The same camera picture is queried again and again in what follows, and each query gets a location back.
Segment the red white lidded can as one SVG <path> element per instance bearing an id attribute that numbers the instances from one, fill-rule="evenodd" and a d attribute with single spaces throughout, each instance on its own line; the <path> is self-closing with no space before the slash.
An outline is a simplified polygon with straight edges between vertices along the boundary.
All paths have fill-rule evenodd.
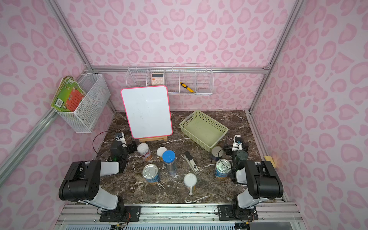
<path id="1" fill-rule="evenodd" d="M 149 161 L 152 158 L 150 148 L 149 148 L 148 144 L 146 144 L 146 143 L 139 144 L 137 146 L 137 151 L 140 154 L 140 156 L 142 157 L 142 159 L 145 160 L 145 161 Z"/>

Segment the blue tin can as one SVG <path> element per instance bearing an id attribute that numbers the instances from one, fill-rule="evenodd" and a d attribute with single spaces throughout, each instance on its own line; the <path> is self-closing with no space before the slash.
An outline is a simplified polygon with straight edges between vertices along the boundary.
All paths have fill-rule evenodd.
<path id="1" fill-rule="evenodd" d="M 228 177 L 231 169 L 232 165 L 228 160 L 219 159 L 215 165 L 215 177 L 217 179 L 225 179 Z"/>
<path id="2" fill-rule="evenodd" d="M 142 170 L 142 175 L 149 184 L 158 184 L 160 182 L 159 168 L 154 164 L 146 165 Z"/>

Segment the small yellow white-lid can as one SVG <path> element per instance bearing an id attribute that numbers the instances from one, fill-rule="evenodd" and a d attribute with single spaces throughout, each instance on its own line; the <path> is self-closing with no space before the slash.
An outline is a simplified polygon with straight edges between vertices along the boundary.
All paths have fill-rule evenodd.
<path id="1" fill-rule="evenodd" d="M 167 151 L 166 147 L 159 147 L 156 151 L 157 156 L 160 158 L 160 160 L 163 160 L 163 154 Z"/>

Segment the green plastic basket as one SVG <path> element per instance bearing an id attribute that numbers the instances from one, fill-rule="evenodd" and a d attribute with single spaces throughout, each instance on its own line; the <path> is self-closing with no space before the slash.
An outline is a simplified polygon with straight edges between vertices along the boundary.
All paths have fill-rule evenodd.
<path id="1" fill-rule="evenodd" d="M 207 152 L 220 142 L 229 129 L 202 111 L 196 110 L 179 123 L 181 131 Z"/>

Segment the blue lid pencil jar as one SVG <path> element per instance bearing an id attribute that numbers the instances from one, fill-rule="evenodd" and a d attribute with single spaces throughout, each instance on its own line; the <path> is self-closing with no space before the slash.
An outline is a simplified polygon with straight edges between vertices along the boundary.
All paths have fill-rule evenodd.
<path id="1" fill-rule="evenodd" d="M 166 166 L 166 169 L 169 173 L 169 175 L 171 176 L 176 176 L 177 175 L 177 165 L 176 165 L 176 155 L 174 153 L 174 151 L 172 150 L 167 150 L 163 153 L 163 161 L 164 164 Z"/>

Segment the grey black stapler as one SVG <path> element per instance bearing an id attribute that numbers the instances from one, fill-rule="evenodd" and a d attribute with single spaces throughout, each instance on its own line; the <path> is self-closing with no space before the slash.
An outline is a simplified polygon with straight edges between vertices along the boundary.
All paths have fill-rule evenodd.
<path id="1" fill-rule="evenodd" d="M 185 160 L 187 161 L 187 163 L 188 163 L 189 167 L 191 168 L 191 170 L 193 171 L 193 173 L 195 175 L 198 175 L 200 173 L 200 171 L 197 167 L 197 164 L 194 161 L 193 156 L 188 151 L 185 152 Z"/>

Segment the yellow can white lid spoon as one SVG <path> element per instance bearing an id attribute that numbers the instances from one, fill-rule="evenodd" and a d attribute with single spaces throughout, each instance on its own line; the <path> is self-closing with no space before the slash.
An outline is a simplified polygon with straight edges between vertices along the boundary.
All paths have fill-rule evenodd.
<path id="1" fill-rule="evenodd" d="M 184 184 L 186 188 L 189 190 L 189 195 L 193 195 L 194 189 L 197 183 L 197 177 L 193 173 L 188 173 L 184 177 Z"/>

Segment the dark navy tin can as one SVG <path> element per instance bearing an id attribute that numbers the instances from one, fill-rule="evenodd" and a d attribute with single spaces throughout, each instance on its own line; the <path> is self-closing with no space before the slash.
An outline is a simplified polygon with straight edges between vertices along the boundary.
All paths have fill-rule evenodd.
<path id="1" fill-rule="evenodd" d="M 223 148 L 220 146 L 215 146 L 212 150 L 211 150 L 211 155 L 210 155 L 210 159 L 211 162 L 213 164 L 216 164 L 216 162 L 220 159 L 222 159 L 223 157 Z"/>

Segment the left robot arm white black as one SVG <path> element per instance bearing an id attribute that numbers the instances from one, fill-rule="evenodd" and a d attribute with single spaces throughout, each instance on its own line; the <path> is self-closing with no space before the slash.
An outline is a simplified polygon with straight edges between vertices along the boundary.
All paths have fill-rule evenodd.
<path id="1" fill-rule="evenodd" d="M 81 202 L 97 208 L 100 222 L 137 222 L 141 207 L 126 207 L 123 198 L 113 195 L 100 186 L 100 177 L 123 173 L 128 155 L 137 150 L 136 142 L 127 144 L 120 140 L 111 143 L 110 161 L 73 162 L 59 188 L 63 201 Z"/>

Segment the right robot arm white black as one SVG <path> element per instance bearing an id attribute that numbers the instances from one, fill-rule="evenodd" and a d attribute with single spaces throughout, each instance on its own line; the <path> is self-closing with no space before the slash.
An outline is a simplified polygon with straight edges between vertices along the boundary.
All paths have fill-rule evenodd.
<path id="1" fill-rule="evenodd" d="M 248 159 L 248 147 L 241 137 L 235 137 L 232 146 L 225 146 L 226 155 L 231 156 L 228 176 L 235 184 L 246 185 L 246 189 L 232 202 L 233 216 L 240 211 L 255 214 L 256 205 L 281 198 L 284 194 L 283 184 L 272 162 Z"/>

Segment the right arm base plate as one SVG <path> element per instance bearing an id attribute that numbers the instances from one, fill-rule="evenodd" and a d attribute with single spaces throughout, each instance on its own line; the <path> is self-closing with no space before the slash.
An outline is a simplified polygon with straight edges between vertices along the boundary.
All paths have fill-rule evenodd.
<path id="1" fill-rule="evenodd" d="M 232 205 L 218 205 L 214 213 L 218 215 L 220 221 L 242 220 L 252 222 L 259 220 L 256 208 L 236 209 Z"/>

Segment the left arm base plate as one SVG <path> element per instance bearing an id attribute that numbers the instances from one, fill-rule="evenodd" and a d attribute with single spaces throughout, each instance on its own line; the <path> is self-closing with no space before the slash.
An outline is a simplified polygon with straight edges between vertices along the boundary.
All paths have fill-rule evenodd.
<path id="1" fill-rule="evenodd" d="M 138 222 L 141 214 L 141 206 L 125 206 L 123 211 L 102 211 L 100 222 Z"/>

